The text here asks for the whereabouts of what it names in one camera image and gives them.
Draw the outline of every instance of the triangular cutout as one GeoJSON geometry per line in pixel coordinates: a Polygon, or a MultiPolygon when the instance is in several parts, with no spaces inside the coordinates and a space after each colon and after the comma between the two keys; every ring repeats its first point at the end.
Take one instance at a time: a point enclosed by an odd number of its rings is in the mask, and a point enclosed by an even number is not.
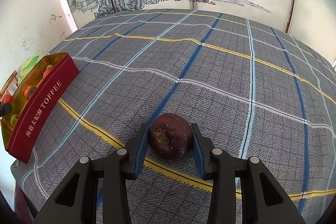
{"type": "Polygon", "coordinates": [[[79,173],[75,173],[75,175],[71,178],[59,196],[56,198],[56,204],[72,207],[75,203],[78,182],[79,173]]]}
{"type": "Polygon", "coordinates": [[[259,178],[266,206],[281,204],[283,202],[282,197],[277,192],[272,183],[269,181],[269,179],[266,177],[266,175],[264,173],[260,173],[259,178]]]}

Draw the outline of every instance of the beetroot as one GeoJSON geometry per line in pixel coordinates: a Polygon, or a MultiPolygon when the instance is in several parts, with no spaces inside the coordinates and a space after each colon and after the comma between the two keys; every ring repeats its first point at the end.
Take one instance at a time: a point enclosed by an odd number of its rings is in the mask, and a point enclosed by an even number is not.
{"type": "Polygon", "coordinates": [[[193,134],[185,119],[176,114],[164,113],[153,122],[148,142],[160,158],[176,160],[191,149],[193,134]]]}

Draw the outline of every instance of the green plastic bag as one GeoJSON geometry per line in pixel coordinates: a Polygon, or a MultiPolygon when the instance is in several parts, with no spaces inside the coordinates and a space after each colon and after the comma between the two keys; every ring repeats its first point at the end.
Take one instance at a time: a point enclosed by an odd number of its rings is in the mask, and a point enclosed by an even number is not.
{"type": "Polygon", "coordinates": [[[21,67],[21,72],[19,76],[19,85],[23,81],[23,79],[28,75],[28,73],[34,68],[34,66],[44,57],[46,54],[44,52],[40,52],[37,55],[34,55],[26,60],[21,67]]]}

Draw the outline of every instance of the box of fruit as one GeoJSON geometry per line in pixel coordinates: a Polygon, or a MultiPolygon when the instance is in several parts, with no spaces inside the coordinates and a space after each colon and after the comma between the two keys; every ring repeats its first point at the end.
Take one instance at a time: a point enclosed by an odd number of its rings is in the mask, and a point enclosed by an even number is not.
{"type": "Polygon", "coordinates": [[[12,112],[1,120],[3,142],[9,154],[28,162],[45,121],[78,73],[65,52],[44,56],[28,73],[13,94],[12,112]]]}

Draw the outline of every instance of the silver screw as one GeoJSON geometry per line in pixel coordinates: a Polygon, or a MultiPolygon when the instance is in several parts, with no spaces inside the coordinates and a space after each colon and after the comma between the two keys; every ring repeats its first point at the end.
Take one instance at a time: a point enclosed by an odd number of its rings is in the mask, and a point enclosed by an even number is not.
{"type": "Polygon", "coordinates": [[[80,159],[79,159],[79,162],[81,163],[81,164],[85,164],[85,163],[87,163],[89,161],[89,157],[87,157],[87,156],[85,156],[85,157],[81,157],[80,159]]]}
{"type": "Polygon", "coordinates": [[[259,162],[259,159],[255,156],[253,156],[253,157],[250,157],[250,161],[254,164],[257,164],[259,162]]]}
{"type": "Polygon", "coordinates": [[[125,155],[127,153],[127,150],[125,148],[120,148],[117,151],[118,155],[125,155]]]}
{"type": "Polygon", "coordinates": [[[220,148],[214,148],[212,150],[212,153],[214,153],[215,155],[220,155],[222,153],[222,150],[220,148]]]}

